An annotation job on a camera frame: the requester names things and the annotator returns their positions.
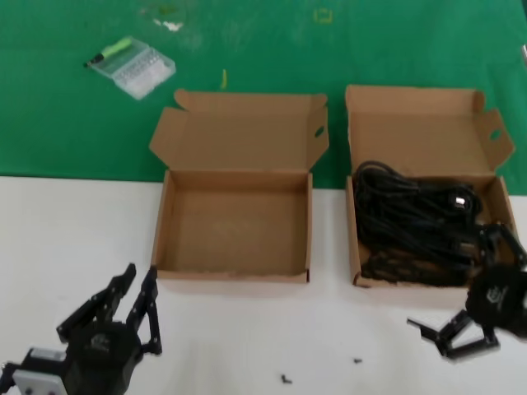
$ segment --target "black cable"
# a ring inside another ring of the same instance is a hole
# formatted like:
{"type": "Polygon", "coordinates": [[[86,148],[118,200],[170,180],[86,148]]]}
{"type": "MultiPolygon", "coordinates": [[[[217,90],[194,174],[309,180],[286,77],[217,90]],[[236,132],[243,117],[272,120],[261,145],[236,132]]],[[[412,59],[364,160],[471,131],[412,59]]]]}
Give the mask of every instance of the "black cable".
{"type": "Polygon", "coordinates": [[[473,256],[462,246],[476,242],[483,207],[471,185],[409,179],[377,161],[353,183],[358,238],[371,251],[363,276],[463,285],[473,256]]]}

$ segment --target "green mat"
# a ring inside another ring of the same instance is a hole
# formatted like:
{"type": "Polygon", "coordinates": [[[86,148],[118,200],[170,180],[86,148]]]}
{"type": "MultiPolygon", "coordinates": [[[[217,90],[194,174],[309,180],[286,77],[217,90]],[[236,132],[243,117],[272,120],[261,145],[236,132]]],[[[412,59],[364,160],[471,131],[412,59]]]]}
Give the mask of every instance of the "green mat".
{"type": "Polygon", "coordinates": [[[164,165],[148,150],[161,109],[179,87],[219,91],[226,70],[225,91],[328,94],[319,188],[342,188],[350,171],[347,84],[484,90],[517,147],[500,173],[511,193],[527,194],[525,42],[520,0],[7,0],[0,174],[161,181],[164,165]],[[177,67],[141,101],[82,67],[125,35],[177,67]]]}

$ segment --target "empty cardboard box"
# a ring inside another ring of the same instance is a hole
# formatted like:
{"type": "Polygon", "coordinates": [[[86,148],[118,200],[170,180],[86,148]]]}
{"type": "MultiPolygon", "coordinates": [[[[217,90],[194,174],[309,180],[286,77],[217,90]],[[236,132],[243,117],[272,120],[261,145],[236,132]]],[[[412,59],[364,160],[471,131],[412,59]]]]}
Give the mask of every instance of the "empty cardboard box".
{"type": "Polygon", "coordinates": [[[325,95],[179,90],[150,148],[169,167],[152,264],[160,277],[308,282],[311,166],[325,95]]]}
{"type": "MultiPolygon", "coordinates": [[[[364,161],[378,160],[411,178],[472,184],[483,201],[478,219],[500,221],[515,229],[505,182],[494,174],[515,148],[499,111],[485,111],[482,92],[349,86],[346,104],[353,169],[364,161]]],[[[351,177],[347,204],[353,284],[409,285],[361,276],[370,251],[357,238],[351,177]]],[[[512,259],[506,246],[499,249],[505,262],[512,259]]]]}

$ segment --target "plastic container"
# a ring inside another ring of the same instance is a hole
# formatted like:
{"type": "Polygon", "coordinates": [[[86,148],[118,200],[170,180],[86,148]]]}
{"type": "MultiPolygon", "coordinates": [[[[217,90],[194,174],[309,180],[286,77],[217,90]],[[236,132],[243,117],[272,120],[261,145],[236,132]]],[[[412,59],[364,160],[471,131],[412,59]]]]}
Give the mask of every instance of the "plastic container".
{"type": "Polygon", "coordinates": [[[175,73],[172,59],[149,45],[128,37],[130,45],[91,68],[114,80],[115,85],[140,100],[175,73]]]}

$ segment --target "small screw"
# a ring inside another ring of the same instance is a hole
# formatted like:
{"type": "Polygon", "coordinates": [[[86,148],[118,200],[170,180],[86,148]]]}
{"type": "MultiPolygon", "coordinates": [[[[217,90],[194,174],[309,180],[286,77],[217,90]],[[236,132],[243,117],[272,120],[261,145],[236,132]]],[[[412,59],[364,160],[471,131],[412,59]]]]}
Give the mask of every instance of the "small screw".
{"type": "Polygon", "coordinates": [[[282,378],[282,383],[284,383],[284,384],[293,384],[293,382],[290,379],[288,379],[285,374],[283,374],[280,377],[282,378]]]}

